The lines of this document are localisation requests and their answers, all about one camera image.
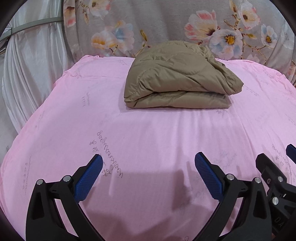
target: small screw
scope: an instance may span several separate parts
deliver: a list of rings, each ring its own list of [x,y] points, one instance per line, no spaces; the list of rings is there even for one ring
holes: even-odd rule
[[[261,183],[261,179],[258,178],[258,177],[256,177],[256,178],[255,178],[255,182],[257,182],[257,183]]]
[[[274,198],[272,199],[272,203],[273,203],[274,205],[277,205],[277,204],[279,203],[279,199],[278,199],[277,197],[274,197]]]
[[[39,179],[39,180],[36,182],[37,185],[41,185],[42,183],[43,183],[43,180],[42,180],[42,179]]]
[[[228,179],[228,180],[234,180],[234,175],[232,175],[232,174],[227,174],[227,176],[226,176],[226,178]]]
[[[71,176],[68,176],[68,175],[67,175],[67,176],[64,176],[64,177],[63,177],[63,181],[64,181],[64,182],[69,182],[70,180],[71,180]]]

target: metal bolt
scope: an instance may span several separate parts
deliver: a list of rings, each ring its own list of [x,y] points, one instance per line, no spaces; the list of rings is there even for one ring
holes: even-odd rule
[[[274,198],[272,199],[272,203],[273,203],[274,205],[277,205],[277,204],[279,203],[279,199],[278,199],[277,197],[274,197]]]
[[[67,175],[67,176],[64,176],[64,177],[63,177],[63,181],[64,181],[64,182],[69,182],[70,180],[71,180],[71,176],[68,176],[68,175]]]
[[[258,177],[256,177],[256,178],[255,178],[255,182],[257,182],[257,183],[261,183],[261,179],[258,178]]]
[[[42,183],[43,183],[43,180],[42,180],[42,179],[39,179],[39,180],[36,182],[37,185],[41,185]]]
[[[232,174],[227,174],[227,176],[226,176],[226,178],[228,179],[228,180],[234,180],[234,175],[232,175]]]

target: pink bed sheet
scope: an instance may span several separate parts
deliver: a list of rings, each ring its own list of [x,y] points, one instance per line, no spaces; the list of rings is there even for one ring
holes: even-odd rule
[[[132,58],[85,56],[66,71],[0,169],[1,208],[17,232],[25,238],[37,179],[58,181],[95,153],[103,171],[80,204],[106,241],[192,240],[217,206],[194,166],[199,151],[243,180],[260,175],[255,159],[265,153],[295,184],[285,148],[296,144],[296,89],[276,70],[220,61],[244,82],[229,109],[127,108]],[[64,212],[62,219],[74,233]]]

